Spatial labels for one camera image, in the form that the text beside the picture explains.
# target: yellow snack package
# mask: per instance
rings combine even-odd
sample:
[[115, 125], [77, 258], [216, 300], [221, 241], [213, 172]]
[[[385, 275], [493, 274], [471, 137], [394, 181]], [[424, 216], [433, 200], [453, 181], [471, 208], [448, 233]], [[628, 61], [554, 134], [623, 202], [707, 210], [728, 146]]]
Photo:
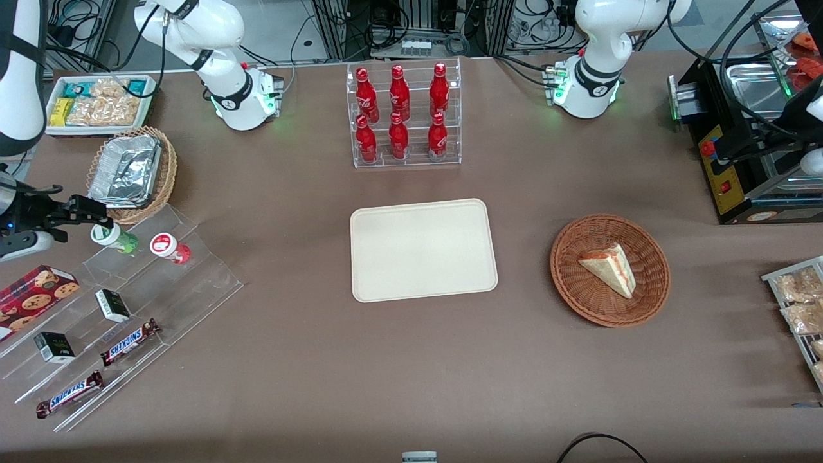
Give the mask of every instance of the yellow snack package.
[[54, 109], [49, 116], [49, 125], [62, 127], [66, 125], [66, 116], [72, 110], [74, 100], [72, 98], [58, 98], [54, 102]]

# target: snickers bar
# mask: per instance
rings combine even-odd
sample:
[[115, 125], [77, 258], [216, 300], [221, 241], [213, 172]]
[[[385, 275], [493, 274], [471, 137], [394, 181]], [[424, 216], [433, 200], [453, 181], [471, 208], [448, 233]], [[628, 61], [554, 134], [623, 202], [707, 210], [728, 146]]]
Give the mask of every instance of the snickers bar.
[[95, 370], [95, 372], [91, 373], [91, 376], [78, 382], [76, 385], [69, 387], [60, 395], [52, 397], [51, 400], [44, 400], [37, 404], [37, 418], [43, 419], [54, 413], [56, 409], [71, 402], [72, 400], [77, 399], [77, 397], [80, 397], [86, 392], [92, 391], [95, 388], [103, 389], [104, 386], [105, 384], [103, 383], [103, 377], [100, 375], [100, 372]]
[[122, 357], [133, 348], [136, 348], [140, 343], [145, 341], [149, 338], [152, 334], [160, 331], [160, 326], [154, 321], [154, 319], [150, 319], [147, 323], [144, 323], [134, 330], [129, 336], [126, 336], [126, 339], [116, 343], [111, 349], [106, 352], [103, 352], [100, 357], [103, 359], [103, 364], [107, 367], [114, 363], [115, 360]]

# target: small black box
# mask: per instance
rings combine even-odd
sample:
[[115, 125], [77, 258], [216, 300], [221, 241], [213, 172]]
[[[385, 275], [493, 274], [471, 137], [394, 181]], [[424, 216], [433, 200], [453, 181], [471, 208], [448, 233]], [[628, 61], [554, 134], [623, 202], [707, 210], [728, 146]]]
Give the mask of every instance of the small black box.
[[41, 331], [35, 336], [35, 344], [43, 360], [51, 363], [69, 363], [74, 359], [72, 346], [65, 334]]
[[117, 323], [128, 321], [130, 315], [119, 294], [109, 289], [101, 289], [95, 293], [95, 297], [104, 317]]

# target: yellow label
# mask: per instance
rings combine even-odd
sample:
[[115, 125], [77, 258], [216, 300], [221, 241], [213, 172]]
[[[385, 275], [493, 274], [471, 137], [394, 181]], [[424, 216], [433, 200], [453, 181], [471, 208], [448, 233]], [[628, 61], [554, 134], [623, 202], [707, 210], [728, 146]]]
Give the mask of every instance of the yellow label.
[[[720, 138], [722, 136], [723, 131], [720, 130], [720, 126], [718, 125], [712, 129], [708, 135], [700, 140], [697, 147], [700, 149], [700, 146], [702, 146], [704, 142], [711, 141], [712, 138]], [[737, 178], [737, 171], [734, 166], [729, 167], [720, 175], [715, 175], [712, 173], [712, 159], [706, 156], [700, 156], [700, 158], [703, 160], [703, 165], [706, 169], [706, 177], [709, 179], [709, 187], [712, 189], [714, 203], [717, 204], [718, 211], [721, 214], [725, 214], [735, 208], [738, 204], [742, 203], [744, 199], [743, 187], [740, 186], [740, 179]], [[723, 192], [723, 184], [728, 186], [728, 191], [725, 193]]]
[[54, 109], [51, 116], [49, 116], [49, 125], [62, 127], [66, 125], [66, 117], [72, 110], [74, 100], [71, 98], [58, 98], [54, 102]]

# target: wicker basket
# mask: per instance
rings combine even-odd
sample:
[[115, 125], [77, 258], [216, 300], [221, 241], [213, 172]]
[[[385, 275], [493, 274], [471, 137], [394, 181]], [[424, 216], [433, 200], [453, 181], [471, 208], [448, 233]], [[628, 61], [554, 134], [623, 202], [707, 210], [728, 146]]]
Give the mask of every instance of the wicker basket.
[[[637, 288], [626, 299], [578, 262], [586, 252], [623, 246]], [[658, 243], [637, 224], [613, 215], [579, 218], [560, 231], [551, 247], [551, 277], [577, 313], [599, 325], [640, 325], [658, 313], [668, 298], [671, 276]]]
[[[137, 135], [152, 135], [163, 142], [163, 152], [160, 155], [160, 166], [157, 168], [157, 180], [155, 182], [154, 199], [148, 206], [141, 209], [109, 209], [109, 217], [113, 218], [115, 222], [121, 225], [132, 225], [140, 222], [142, 219], [151, 217], [169, 202], [171, 190], [174, 189], [174, 176], [177, 175], [177, 155], [174, 153], [174, 147], [169, 143], [169, 139], [157, 129], [153, 127], [141, 127], [139, 129], [128, 130], [127, 132], [118, 133], [113, 138], [117, 137], [136, 137]], [[94, 161], [91, 162], [91, 169], [86, 175], [86, 187], [91, 187], [91, 181], [95, 178], [97, 172], [97, 163], [100, 162], [100, 154], [103, 152], [103, 147], [97, 150], [97, 155]]]

